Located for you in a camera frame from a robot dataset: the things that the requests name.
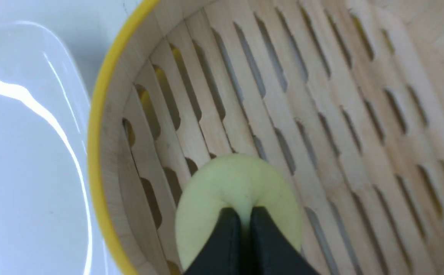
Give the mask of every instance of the steamer basket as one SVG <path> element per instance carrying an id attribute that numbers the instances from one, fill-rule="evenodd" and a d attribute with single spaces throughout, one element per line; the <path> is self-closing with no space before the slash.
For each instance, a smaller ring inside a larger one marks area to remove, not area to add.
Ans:
<path id="1" fill-rule="evenodd" d="M 444 0 L 144 0 L 91 109 L 125 274 L 180 273 L 181 192 L 232 152 L 288 179 L 320 273 L 444 273 Z"/>

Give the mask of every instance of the white surface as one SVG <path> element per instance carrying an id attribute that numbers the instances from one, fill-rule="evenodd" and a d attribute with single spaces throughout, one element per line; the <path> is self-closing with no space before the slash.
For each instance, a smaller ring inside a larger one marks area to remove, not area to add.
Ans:
<path id="1" fill-rule="evenodd" d="M 103 58 L 142 0 L 0 0 L 0 24 L 33 21 L 58 35 L 76 59 L 90 94 Z"/>
<path id="2" fill-rule="evenodd" d="M 118 273 L 86 170 L 89 97 L 48 30 L 0 27 L 0 274 Z"/>

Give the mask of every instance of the wooden surface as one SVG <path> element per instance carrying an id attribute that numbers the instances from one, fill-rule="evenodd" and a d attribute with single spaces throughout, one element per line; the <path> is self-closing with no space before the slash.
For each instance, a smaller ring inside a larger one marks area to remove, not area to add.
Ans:
<path id="1" fill-rule="evenodd" d="M 129 259 L 179 273 L 180 192 L 236 152 L 288 180 L 321 274 L 444 273 L 441 43 L 437 0 L 162 0 L 104 113 L 105 195 Z"/>

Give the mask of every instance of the white plate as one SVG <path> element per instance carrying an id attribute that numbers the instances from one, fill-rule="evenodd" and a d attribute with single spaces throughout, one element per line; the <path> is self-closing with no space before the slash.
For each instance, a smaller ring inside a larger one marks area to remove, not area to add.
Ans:
<path id="1" fill-rule="evenodd" d="M 86 170 L 89 98 L 61 41 L 0 27 L 0 274 L 115 274 Z"/>

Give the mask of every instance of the apple slice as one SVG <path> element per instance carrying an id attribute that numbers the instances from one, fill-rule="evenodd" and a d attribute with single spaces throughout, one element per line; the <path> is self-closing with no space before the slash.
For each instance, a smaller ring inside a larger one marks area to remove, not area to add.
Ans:
<path id="1" fill-rule="evenodd" d="M 233 208 L 248 234 L 253 207 L 265 207 L 295 250 L 300 251 L 299 207 L 288 183 L 263 160 L 248 155 L 225 155 L 208 162 L 184 190 L 175 221 L 175 235 L 184 270 L 210 237 L 224 208 Z"/>

